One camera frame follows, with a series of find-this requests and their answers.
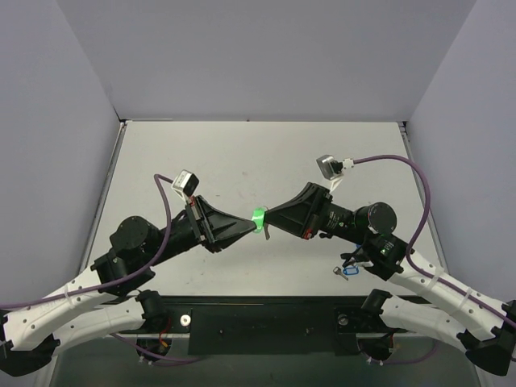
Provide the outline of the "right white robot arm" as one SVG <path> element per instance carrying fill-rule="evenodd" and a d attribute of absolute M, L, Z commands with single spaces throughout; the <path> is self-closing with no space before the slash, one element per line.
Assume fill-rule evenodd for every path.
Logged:
<path fill-rule="evenodd" d="M 425 259 L 393 233 L 397 217 L 389 205 L 348 210 L 334 204 L 329 189 L 309 183 L 293 199 L 266 210 L 264 221 L 302 239 L 319 235 L 356 244 L 354 252 L 342 254 L 344 267 L 361 266 L 429 304 L 373 290 L 360 309 L 368 329 L 386 325 L 427 335 L 460 349 L 478 368 L 507 375 L 514 361 L 515 303 L 479 293 Z"/>

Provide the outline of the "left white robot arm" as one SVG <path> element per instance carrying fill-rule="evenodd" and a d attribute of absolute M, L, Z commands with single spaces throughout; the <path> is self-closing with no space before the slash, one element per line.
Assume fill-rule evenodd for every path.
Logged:
<path fill-rule="evenodd" d="M 143 290 L 152 267 L 197 246 L 217 253 L 253 232 L 252 220 L 216 210 L 193 196 L 160 229 L 140 216 L 126 218 L 111 247 L 77 277 L 37 305 L 1 313 L 1 370 L 25 376 L 63 350 L 97 337 L 144 329 L 163 332 L 171 314 L 158 292 Z"/>

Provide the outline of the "green key tag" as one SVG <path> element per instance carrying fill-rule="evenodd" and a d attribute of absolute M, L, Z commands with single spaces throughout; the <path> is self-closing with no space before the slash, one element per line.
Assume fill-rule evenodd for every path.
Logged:
<path fill-rule="evenodd" d="M 262 232 L 267 232 L 267 225 L 265 223 L 265 215 L 267 211 L 266 206 L 259 206 L 254 209 L 252 213 L 252 221 L 254 222 L 256 228 L 253 231 L 256 234 L 260 234 Z"/>

